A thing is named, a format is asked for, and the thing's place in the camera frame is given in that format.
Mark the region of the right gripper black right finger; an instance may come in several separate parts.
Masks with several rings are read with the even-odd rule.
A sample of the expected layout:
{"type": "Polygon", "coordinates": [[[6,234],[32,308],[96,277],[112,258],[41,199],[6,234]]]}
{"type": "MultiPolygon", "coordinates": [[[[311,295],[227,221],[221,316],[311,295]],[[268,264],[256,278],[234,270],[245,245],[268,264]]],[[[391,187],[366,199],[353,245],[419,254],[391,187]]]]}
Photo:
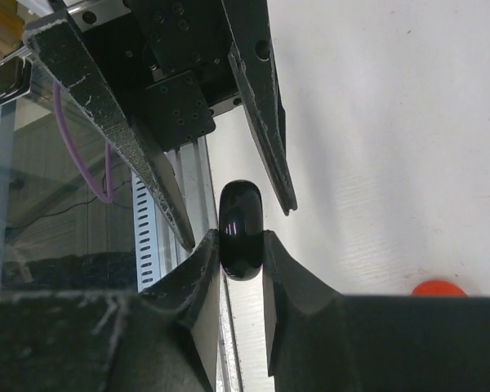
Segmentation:
{"type": "Polygon", "coordinates": [[[278,391],[490,391],[490,298],[352,296],[264,233],[268,373],[278,391]]]}

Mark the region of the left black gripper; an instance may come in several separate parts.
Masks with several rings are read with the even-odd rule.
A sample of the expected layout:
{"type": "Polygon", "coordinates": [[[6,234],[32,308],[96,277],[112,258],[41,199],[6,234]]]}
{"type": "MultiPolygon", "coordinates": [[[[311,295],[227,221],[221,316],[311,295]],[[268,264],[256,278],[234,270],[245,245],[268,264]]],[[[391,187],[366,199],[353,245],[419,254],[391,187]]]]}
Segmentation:
{"type": "Polygon", "coordinates": [[[28,23],[24,44],[142,180],[184,249],[194,248],[194,232],[164,152],[213,132],[215,116],[241,98],[283,213],[297,209],[266,1],[60,9],[68,18],[28,23]]]}

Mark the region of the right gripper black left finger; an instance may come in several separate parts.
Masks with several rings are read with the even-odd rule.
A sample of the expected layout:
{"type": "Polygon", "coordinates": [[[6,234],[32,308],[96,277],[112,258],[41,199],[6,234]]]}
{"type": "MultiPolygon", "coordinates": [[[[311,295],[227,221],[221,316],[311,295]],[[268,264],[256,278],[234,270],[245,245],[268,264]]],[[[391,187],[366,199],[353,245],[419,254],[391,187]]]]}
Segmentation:
{"type": "Polygon", "coordinates": [[[213,391],[216,230],[143,292],[0,292],[0,391],[213,391]]]}

